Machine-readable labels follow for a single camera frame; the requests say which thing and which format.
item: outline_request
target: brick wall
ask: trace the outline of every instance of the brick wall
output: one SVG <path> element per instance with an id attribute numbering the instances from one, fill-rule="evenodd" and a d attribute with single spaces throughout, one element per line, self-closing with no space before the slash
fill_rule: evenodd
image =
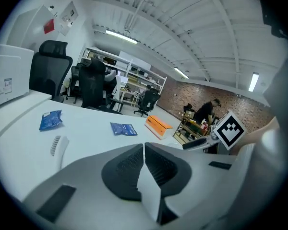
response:
<path id="1" fill-rule="evenodd" d="M 160 76 L 166 76 L 154 67 L 151 67 L 151 70 Z M 248 132 L 265 126 L 273 118 L 270 108 L 257 101 L 243 96 L 238 98 L 232 92 L 217 88 L 177 82 L 169 76 L 157 105 L 181 119 L 179 112 L 183 112 L 183 106 L 187 103 L 190 103 L 192 108 L 197 111 L 203 104 L 215 98 L 218 98 L 222 104 L 221 107 L 214 108 L 215 114 L 221 117 L 228 109 L 232 110 L 245 125 Z"/>

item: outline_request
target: red paper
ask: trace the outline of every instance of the red paper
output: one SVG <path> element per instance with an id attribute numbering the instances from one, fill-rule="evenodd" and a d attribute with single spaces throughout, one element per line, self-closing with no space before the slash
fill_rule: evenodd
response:
<path id="1" fill-rule="evenodd" d="M 54 19 L 51 19 L 44 25 L 44 33 L 47 34 L 49 32 L 54 31 Z"/>

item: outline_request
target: white ceiling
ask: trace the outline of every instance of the white ceiling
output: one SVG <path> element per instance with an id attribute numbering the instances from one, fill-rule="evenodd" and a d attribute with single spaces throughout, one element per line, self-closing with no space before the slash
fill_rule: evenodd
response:
<path id="1" fill-rule="evenodd" d="M 171 76 L 175 66 L 189 71 L 190 82 L 247 91 L 258 72 L 254 93 L 260 94 L 288 54 L 288 41 L 264 25 L 259 0 L 94 0 L 93 5 L 95 28 L 138 40 L 135 48 L 146 47 L 162 59 Z M 113 47 L 108 37 L 100 46 Z M 151 57 L 138 55 L 154 65 Z"/>

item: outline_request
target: black shirt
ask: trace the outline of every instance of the black shirt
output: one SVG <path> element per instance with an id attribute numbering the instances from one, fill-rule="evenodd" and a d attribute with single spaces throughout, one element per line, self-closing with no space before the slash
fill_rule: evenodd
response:
<path id="1" fill-rule="evenodd" d="M 212 103 L 211 102 L 207 102 L 205 103 L 194 115 L 194 119 L 198 122 L 202 122 L 203 119 L 205 118 L 206 121 L 208 122 L 208 115 L 212 114 Z"/>

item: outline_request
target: gray floor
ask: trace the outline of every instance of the gray floor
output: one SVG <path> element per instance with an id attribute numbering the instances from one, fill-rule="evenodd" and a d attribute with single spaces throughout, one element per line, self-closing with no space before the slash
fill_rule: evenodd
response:
<path id="1" fill-rule="evenodd" d="M 64 100 L 65 104 L 68 105 L 74 105 L 74 106 L 78 106 L 80 107 L 82 105 L 82 100 L 81 99 L 77 99 L 76 104 L 74 104 L 75 98 L 68 98 L 68 100 Z M 131 107 L 130 105 L 124 104 L 121 113 L 123 115 L 128 115 L 128 116 L 135 116 L 135 117 L 141 117 L 141 114 L 139 113 L 135 113 L 133 114 L 134 111 L 137 111 L 138 108 L 137 107 Z M 167 124 L 171 125 L 173 127 L 173 129 L 171 130 L 170 134 L 174 135 L 180 120 L 178 120 L 177 118 L 173 117 L 171 114 L 167 113 L 166 111 L 164 111 L 163 109 L 161 109 L 160 107 L 156 106 L 151 112 L 148 113 L 149 115 L 156 115 L 157 117 L 159 117 L 162 121 L 166 122 Z"/>

